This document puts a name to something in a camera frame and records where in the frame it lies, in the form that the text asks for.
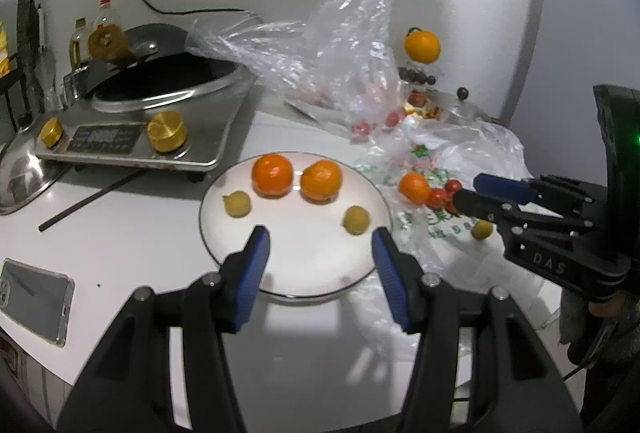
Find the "person fingertip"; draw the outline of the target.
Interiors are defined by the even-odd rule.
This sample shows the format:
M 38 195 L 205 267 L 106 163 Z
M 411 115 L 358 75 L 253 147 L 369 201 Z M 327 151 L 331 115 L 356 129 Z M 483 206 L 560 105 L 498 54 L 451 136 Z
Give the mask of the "person fingertip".
M 608 319 L 619 316 L 624 311 L 625 305 L 625 293 L 617 292 L 606 302 L 590 302 L 588 309 L 593 316 Z

